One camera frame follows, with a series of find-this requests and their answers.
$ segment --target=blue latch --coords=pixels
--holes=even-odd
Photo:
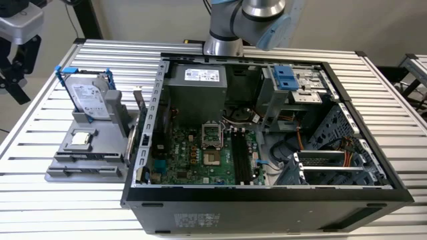
[[[300,88],[290,66],[274,66],[272,75],[278,82],[278,89],[296,91]]]
[[[79,68],[68,66],[62,70],[64,74],[76,74],[79,72]]]

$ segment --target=power supply label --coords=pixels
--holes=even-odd
[[[110,118],[99,88],[94,85],[83,84],[75,84],[72,88],[84,113],[94,119]]]
[[[220,223],[220,213],[175,213],[179,228],[211,228]]]
[[[187,81],[219,82],[220,81],[220,70],[187,69],[186,70],[184,80],[187,80]]]

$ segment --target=ram slot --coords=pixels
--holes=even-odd
[[[251,165],[248,158],[248,146],[244,132],[231,133],[232,162],[235,184],[250,185],[251,182]]]

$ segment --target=side panel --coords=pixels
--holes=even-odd
[[[328,232],[330,226],[340,226],[338,231],[348,232],[401,207],[397,202],[367,205],[364,201],[136,201],[128,204],[148,234],[314,233]]]

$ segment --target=slotted aluminum surface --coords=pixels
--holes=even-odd
[[[160,52],[200,54],[199,44],[88,40],[74,45],[62,65],[82,70],[111,68],[123,102],[136,108],[132,88],[151,97]],[[427,238],[427,130],[372,63],[350,51],[244,49],[247,57],[326,61],[348,91],[387,158],[410,188],[415,204],[351,233],[299,235],[298,239],[414,240]],[[72,122],[72,104],[51,76],[0,146],[0,239],[142,239],[131,212],[122,209],[119,183],[47,183],[44,172]],[[295,235],[195,235],[199,239],[294,239]]]

